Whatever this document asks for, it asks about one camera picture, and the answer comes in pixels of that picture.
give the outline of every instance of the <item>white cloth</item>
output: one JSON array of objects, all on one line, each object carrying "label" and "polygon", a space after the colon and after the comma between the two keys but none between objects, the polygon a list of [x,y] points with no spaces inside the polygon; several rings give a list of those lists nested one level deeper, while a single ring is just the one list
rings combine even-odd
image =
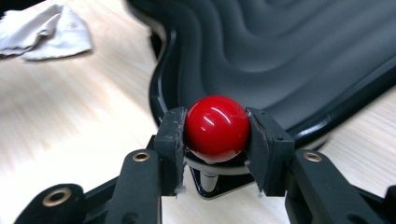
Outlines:
[{"label": "white cloth", "polygon": [[60,58],[92,49],[84,21],[68,6],[53,5],[40,13],[7,11],[0,20],[0,55],[25,60]]}]

